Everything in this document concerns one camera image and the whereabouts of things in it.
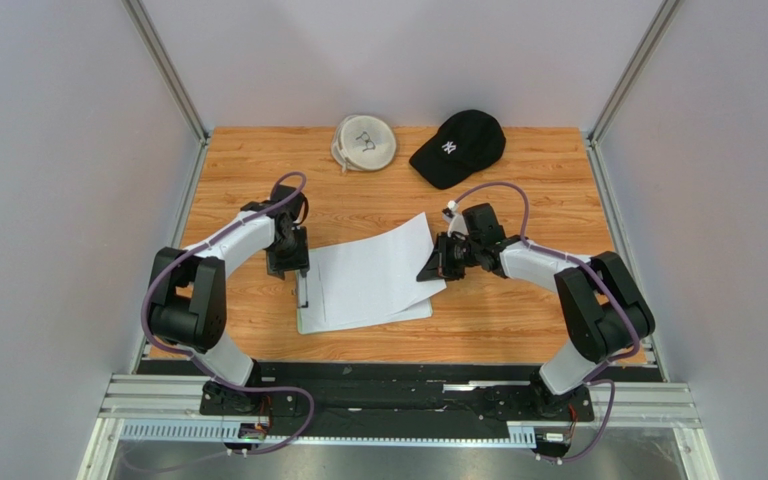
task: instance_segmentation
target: black baseball cap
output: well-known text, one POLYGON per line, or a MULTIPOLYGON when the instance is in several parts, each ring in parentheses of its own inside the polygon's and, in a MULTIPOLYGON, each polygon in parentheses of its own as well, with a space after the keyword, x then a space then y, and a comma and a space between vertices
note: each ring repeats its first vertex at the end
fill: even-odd
POLYGON ((449 117, 411 157, 411 166, 428 183, 445 190, 502 157, 505 135, 485 112, 464 110, 449 117))

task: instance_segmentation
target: metal floor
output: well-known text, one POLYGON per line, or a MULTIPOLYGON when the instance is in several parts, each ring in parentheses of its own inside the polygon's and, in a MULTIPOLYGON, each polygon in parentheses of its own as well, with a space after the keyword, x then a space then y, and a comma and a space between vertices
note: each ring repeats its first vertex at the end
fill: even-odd
MULTIPOLYGON (((571 452, 594 430, 579 428, 571 452)), ((221 451, 214 443, 121 442, 118 453, 138 467, 165 467, 221 451)), ((109 478, 145 478, 116 462, 109 478)), ((563 466, 534 460, 524 450, 503 448, 361 447, 293 445, 262 457, 220 458, 161 479, 430 480, 430 479, 685 479, 671 429, 609 429, 593 452, 563 466)))

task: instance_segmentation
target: wooden table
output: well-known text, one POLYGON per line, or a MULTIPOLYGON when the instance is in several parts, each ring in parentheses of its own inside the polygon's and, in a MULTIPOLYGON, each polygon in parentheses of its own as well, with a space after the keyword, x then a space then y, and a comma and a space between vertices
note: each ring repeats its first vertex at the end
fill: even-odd
MULTIPOLYGON (((503 158, 448 191, 435 189, 408 165, 435 131, 397 128, 399 153, 390 166, 343 174, 330 155, 332 128, 219 128, 183 243, 215 232, 240 206, 267 198, 283 173, 301 170, 308 177, 310 248, 383 233, 422 211, 435 235, 446 228, 440 211, 448 200, 480 183, 508 180, 530 196, 530 238, 577 253, 612 249, 578 130, 508 128, 503 158)), ((486 189, 462 208, 481 202, 493 205, 507 234, 518 231, 523 205, 516 193, 486 189)), ((433 297, 431 318, 314 335, 296 330, 294 287, 291 277, 266 275, 263 253, 229 279, 227 331, 243 351, 263 360, 536 363, 567 340, 555 294, 478 268, 433 297)))

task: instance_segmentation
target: white hat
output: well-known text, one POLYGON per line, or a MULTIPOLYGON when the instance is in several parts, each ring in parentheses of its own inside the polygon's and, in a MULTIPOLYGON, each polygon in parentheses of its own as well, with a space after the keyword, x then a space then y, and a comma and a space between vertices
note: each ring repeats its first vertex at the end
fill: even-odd
POLYGON ((349 115, 334 132, 331 155, 343 166, 343 171, 381 170, 396 156, 396 135, 381 119, 349 115))

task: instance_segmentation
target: metal corner post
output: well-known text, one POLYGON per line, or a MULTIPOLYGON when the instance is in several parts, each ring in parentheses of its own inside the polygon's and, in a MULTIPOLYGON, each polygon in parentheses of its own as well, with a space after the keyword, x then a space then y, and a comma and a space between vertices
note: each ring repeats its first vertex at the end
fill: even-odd
POLYGON ((650 26, 647 28, 638 48, 636 48, 630 62, 627 64, 627 68, 621 75, 618 85, 615 87, 612 95, 609 96, 609 101, 606 102, 606 106, 603 107, 603 111, 600 112, 600 116, 597 118, 597 123, 594 124, 594 128, 591 129, 591 133, 588 135, 588 140, 593 144, 599 144, 606 134, 609 125, 615 118, 615 114, 621 107, 644 65, 650 59, 656 45, 659 43, 659 39, 662 38, 662 35, 668 29, 671 19, 674 18, 677 9, 682 3, 683 0, 663 0, 662 5, 659 6, 656 16, 650 22, 650 26))
POLYGON ((126 421, 98 418, 76 474, 77 480, 106 480, 115 465, 115 455, 126 421))
MULTIPOLYGON (((603 205, 606 223, 609 226, 609 235, 612 238, 612 244, 615 246, 615 251, 618 252, 618 255, 621 256, 624 263, 629 267, 633 278, 640 281, 641 274, 638 270, 638 265, 635 262, 635 257, 632 254, 626 231, 624 230, 623 220, 621 219, 618 210, 618 204, 615 200, 612 184, 609 181, 606 172, 606 165, 603 162, 600 148, 587 138, 584 138, 583 140, 585 142, 588 163, 591 166, 591 173, 594 175, 594 182, 597 185, 597 194, 600 196, 600 203, 603 205)), ((656 344, 658 344, 658 342, 654 341, 652 338, 642 340, 641 346, 644 350, 645 358, 649 365, 656 364, 659 368, 659 372, 662 374, 662 378, 670 380, 668 372, 665 371, 662 362, 659 361, 659 351, 656 344)))
POLYGON ((204 126, 203 121, 201 121, 201 117, 198 115, 192 99, 189 98, 189 94, 186 92, 185 87, 183 87, 183 82, 180 80, 177 70, 174 69, 174 65, 171 63, 168 52, 165 51, 165 47, 162 45, 159 34, 156 32, 156 28, 150 20, 150 15, 148 15, 144 4, 141 0, 121 0, 121 2, 130 14, 130 18, 132 18, 133 24, 136 30, 138 30, 139 35, 141 35, 142 40, 144 40, 144 45, 154 61, 156 61, 156 66, 171 90, 171 95, 174 97, 174 101, 177 102, 177 106, 180 107, 183 117, 198 140, 202 144, 205 143, 209 138, 209 131, 204 126))
POLYGON ((210 139, 201 142, 198 149, 198 156, 195 160, 195 164, 192 166, 188 183, 186 184, 186 190, 183 194, 183 198, 177 208, 177 223, 174 226, 174 234, 171 237, 171 245, 180 245, 183 242, 183 232, 186 230, 186 222, 189 219, 189 211, 192 209, 192 202, 195 200, 195 192, 198 189, 198 181, 201 178, 201 172, 204 169, 204 161, 206 160, 207 151, 209 150, 210 139))

